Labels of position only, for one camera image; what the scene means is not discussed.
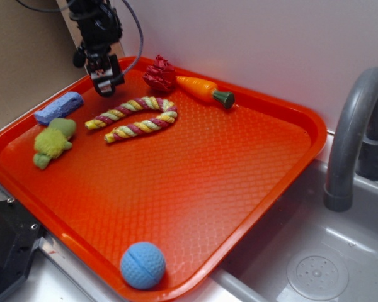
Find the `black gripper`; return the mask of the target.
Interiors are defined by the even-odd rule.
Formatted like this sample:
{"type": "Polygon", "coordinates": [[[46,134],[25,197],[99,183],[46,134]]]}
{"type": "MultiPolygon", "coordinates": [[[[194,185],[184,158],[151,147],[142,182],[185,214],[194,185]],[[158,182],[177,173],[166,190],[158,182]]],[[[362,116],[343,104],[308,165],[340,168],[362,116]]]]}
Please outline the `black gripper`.
{"type": "MultiPolygon", "coordinates": [[[[122,25],[116,9],[110,1],[68,1],[69,17],[77,23],[82,41],[73,56],[73,64],[86,70],[94,85],[100,91],[99,80],[101,65],[111,51],[111,46],[122,37],[122,25]]],[[[109,56],[112,70],[111,84],[118,86],[125,83],[115,54],[109,56]]]]}

